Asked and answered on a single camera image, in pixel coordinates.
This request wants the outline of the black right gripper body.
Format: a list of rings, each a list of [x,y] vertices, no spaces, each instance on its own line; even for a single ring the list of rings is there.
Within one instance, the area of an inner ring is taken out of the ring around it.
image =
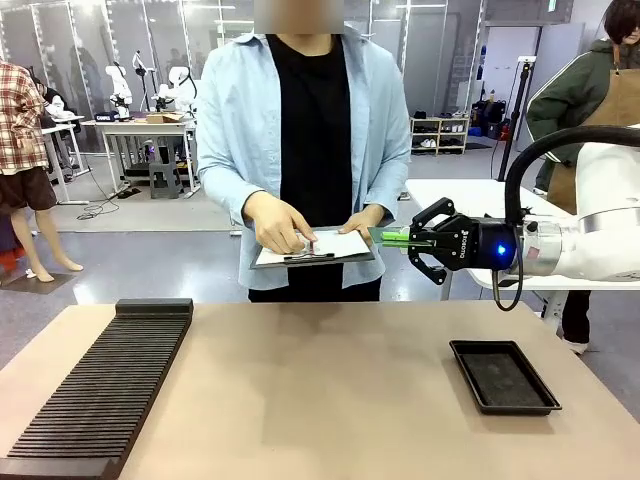
[[[432,256],[452,271],[509,270],[516,260],[516,232],[501,219],[456,214],[437,224],[432,233]]]

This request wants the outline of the person's left hand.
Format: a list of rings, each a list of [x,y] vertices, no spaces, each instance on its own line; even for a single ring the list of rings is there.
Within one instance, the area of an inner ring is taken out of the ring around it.
[[[385,216],[385,208],[378,204],[367,205],[362,211],[353,214],[340,229],[341,234],[358,231],[362,238],[369,237],[369,228],[377,227]]]

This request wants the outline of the person's right hand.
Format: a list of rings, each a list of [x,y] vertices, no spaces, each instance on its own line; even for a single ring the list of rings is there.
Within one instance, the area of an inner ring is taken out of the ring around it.
[[[316,241],[302,214],[268,192],[253,193],[245,202],[243,214],[254,224],[257,242],[276,254],[301,252],[305,249],[302,238],[309,243]]]

